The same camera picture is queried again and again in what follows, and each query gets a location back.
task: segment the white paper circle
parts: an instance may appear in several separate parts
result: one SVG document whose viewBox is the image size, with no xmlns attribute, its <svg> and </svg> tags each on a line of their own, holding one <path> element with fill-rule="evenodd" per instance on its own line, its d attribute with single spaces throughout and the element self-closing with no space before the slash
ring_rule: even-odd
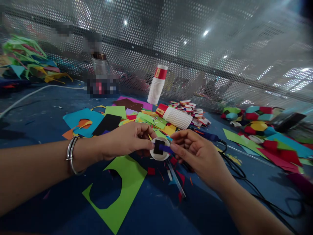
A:
<svg viewBox="0 0 313 235">
<path fill-rule="evenodd" d="M 165 142 L 165 146 L 170 146 L 169 141 L 168 141 L 167 139 L 163 138 L 163 137 L 154 138 L 153 140 L 151 140 L 151 142 L 152 142 L 152 143 L 155 143 L 156 140 L 164 141 L 164 142 Z M 165 152 L 165 151 L 163 151 L 163 155 L 161 155 L 161 154 L 155 154 L 155 153 L 153 153 L 153 149 L 150 150 L 150 154 L 151 154 L 151 156 L 152 156 L 155 160 L 157 160 L 157 161 L 164 161 L 164 160 L 166 160 L 166 159 L 169 157 L 169 155 L 170 155 L 168 152 Z"/>
</svg>

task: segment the forearm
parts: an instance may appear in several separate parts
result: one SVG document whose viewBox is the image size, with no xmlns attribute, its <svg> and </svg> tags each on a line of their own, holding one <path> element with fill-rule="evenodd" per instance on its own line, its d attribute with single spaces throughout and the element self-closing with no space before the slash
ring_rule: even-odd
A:
<svg viewBox="0 0 313 235">
<path fill-rule="evenodd" d="M 236 181 L 217 192 L 241 234 L 292 234 Z"/>
<path fill-rule="evenodd" d="M 69 142 L 0 150 L 0 216 L 72 175 L 65 161 Z M 92 142 L 92 138 L 77 140 L 73 151 L 76 171 L 100 160 Z"/>
</svg>

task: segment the perforated metal mesh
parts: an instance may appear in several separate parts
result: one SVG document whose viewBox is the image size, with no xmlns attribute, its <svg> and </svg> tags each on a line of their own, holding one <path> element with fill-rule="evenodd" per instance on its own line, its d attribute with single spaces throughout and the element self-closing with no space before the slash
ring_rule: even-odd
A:
<svg viewBox="0 0 313 235">
<path fill-rule="evenodd" d="M 148 94 L 163 64 L 165 99 L 191 99 L 218 112 L 276 106 L 313 122 L 312 24 L 288 2 L 10 0 L 2 25 L 38 40 L 79 80 L 93 72 L 90 50 L 98 44 L 90 41 L 100 40 L 122 90 Z M 60 22 L 72 26 L 57 34 Z"/>
</svg>

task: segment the right hand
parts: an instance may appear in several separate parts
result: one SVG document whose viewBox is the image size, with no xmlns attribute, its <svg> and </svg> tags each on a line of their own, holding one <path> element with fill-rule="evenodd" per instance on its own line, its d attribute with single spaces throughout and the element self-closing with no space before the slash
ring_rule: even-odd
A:
<svg viewBox="0 0 313 235">
<path fill-rule="evenodd" d="M 179 163 L 187 162 L 213 190 L 224 190 L 236 182 L 211 141 L 192 130 L 175 132 L 171 138 L 170 147 Z"/>
</svg>

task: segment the bangle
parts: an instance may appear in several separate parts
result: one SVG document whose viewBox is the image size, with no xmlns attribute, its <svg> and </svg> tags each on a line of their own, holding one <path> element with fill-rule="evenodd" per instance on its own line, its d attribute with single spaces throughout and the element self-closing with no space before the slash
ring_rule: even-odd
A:
<svg viewBox="0 0 313 235">
<path fill-rule="evenodd" d="M 86 170 L 83 170 L 81 172 L 77 172 L 75 171 L 74 169 L 74 166 L 73 166 L 73 149 L 74 149 L 74 145 L 77 141 L 78 137 L 77 136 L 74 136 L 71 140 L 71 142 L 69 143 L 68 145 L 68 148 L 67 148 L 67 155 L 66 155 L 66 161 L 69 161 L 69 164 L 71 166 L 71 169 L 72 169 L 72 172 L 74 172 L 75 175 L 79 176 L 79 175 L 82 175 Z"/>
</svg>

